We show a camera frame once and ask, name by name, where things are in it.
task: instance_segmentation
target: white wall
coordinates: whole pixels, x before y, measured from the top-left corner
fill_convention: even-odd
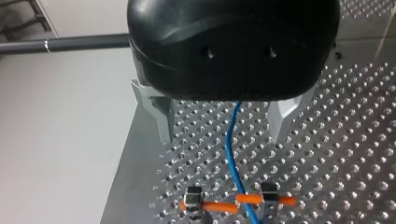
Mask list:
[[[134,77],[129,49],[0,59],[0,223],[100,222]]]
[[[38,0],[58,36],[127,33],[128,0]]]

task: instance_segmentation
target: metal rod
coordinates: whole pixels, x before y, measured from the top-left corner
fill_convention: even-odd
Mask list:
[[[129,35],[93,35],[0,43],[0,55],[129,48]]]

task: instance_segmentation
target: black clamp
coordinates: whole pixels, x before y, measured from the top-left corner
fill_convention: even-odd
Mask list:
[[[204,223],[204,210],[201,207],[202,202],[201,187],[187,187],[184,195],[184,204],[189,216],[190,223]]]
[[[261,209],[261,220],[263,223],[274,223],[279,205],[279,193],[276,183],[262,183],[261,194],[264,201]]]

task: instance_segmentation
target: hole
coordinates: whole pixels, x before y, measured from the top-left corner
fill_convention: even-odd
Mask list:
[[[201,56],[207,59],[212,59],[215,55],[209,46],[201,47]]]

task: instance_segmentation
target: wire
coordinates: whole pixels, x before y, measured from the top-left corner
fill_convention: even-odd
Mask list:
[[[228,127],[227,136],[225,139],[225,152],[227,155],[228,165],[230,167],[230,172],[233,177],[233,182],[238,188],[239,193],[244,194],[245,188],[242,185],[241,178],[239,177],[238,172],[236,171],[235,161],[233,160],[233,149],[232,149],[232,139],[233,139],[233,127],[236,123],[236,115],[238,113],[239,107],[241,107],[242,102],[236,102],[235,107],[233,108],[233,113],[231,114],[230,126]],[[249,203],[245,203],[245,209],[247,210],[248,217],[251,220],[252,224],[259,224],[259,220],[257,219],[256,213],[253,210],[253,207]]]

